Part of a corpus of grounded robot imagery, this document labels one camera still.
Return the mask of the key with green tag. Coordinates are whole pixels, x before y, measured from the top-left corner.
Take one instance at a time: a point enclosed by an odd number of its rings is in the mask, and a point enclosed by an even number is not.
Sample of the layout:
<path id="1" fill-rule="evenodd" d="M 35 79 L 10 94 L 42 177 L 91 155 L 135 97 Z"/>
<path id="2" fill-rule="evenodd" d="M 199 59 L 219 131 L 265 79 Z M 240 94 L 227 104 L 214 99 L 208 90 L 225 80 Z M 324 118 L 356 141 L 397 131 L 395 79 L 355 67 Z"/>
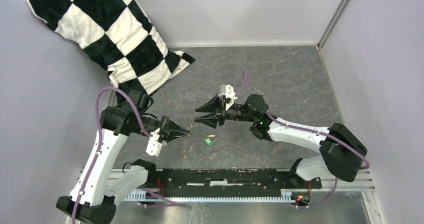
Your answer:
<path id="1" fill-rule="evenodd" d="M 215 137 L 215 135 L 211 134 L 211 135 L 205 135 L 204 136 L 204 141 L 208 146 L 211 146 L 213 144 L 213 138 Z"/>

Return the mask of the metal key organizer plate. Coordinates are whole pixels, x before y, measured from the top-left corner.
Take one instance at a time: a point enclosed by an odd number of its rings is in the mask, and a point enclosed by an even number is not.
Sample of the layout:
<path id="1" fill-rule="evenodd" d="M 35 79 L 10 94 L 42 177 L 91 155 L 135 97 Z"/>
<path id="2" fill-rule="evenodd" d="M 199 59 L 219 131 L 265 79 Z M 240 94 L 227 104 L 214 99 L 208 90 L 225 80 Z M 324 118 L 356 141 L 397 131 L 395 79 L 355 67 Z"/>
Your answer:
<path id="1" fill-rule="evenodd" d="M 184 150 L 182 152 L 182 157 L 184 159 L 187 159 L 190 156 L 192 148 L 193 148 L 192 147 L 193 146 L 192 145 L 192 141 L 193 141 L 192 138 L 193 138 L 194 131 L 195 131 L 195 128 L 196 128 L 196 123 L 195 123 L 194 120 L 195 120 L 195 117 L 192 118 L 191 123 L 187 126 L 187 128 L 190 132 L 189 132 L 189 135 L 187 136 L 186 140 L 183 141 L 183 144 L 185 144 L 185 147 L 184 147 Z"/>

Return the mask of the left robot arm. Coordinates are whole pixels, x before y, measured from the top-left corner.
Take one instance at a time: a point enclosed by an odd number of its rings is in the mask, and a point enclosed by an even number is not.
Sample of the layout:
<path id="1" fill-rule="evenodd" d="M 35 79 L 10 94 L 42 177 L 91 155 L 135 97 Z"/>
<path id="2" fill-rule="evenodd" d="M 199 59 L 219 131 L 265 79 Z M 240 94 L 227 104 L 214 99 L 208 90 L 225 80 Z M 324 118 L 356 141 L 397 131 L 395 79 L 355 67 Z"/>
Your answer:
<path id="1" fill-rule="evenodd" d="M 70 217 L 71 223 L 110 223 L 117 207 L 135 189 L 156 187 L 150 194 L 164 198 L 164 188 L 155 164 L 137 160 L 115 182 L 108 184 L 110 172 L 123 145 L 131 134 L 148 138 L 147 154 L 159 156 L 170 141 L 189 135 L 167 116 L 158 119 L 148 114 L 153 99 L 147 93 L 115 89 L 123 101 L 104 110 L 95 110 L 97 136 L 87 163 L 74 188 L 57 200 L 56 207 Z"/>

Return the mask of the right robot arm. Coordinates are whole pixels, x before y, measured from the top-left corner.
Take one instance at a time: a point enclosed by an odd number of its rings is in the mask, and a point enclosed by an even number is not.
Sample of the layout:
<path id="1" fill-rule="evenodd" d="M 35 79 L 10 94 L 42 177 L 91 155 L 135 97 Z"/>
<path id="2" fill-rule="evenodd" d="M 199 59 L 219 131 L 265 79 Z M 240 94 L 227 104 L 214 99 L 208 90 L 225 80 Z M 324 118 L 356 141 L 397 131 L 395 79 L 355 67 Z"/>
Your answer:
<path id="1" fill-rule="evenodd" d="M 335 177 L 353 182 L 361 169 L 369 167 L 367 148 L 343 124 L 331 127 L 307 126 L 288 122 L 270 115 L 263 96 L 249 95 L 244 104 L 233 103 L 230 98 L 215 95 L 196 108 L 195 122 L 211 128 L 223 126 L 225 121 L 250 122 L 250 132 L 259 140 L 285 142 L 318 153 L 312 158 L 300 158 L 292 166 L 289 182 L 301 188 L 318 177 Z"/>

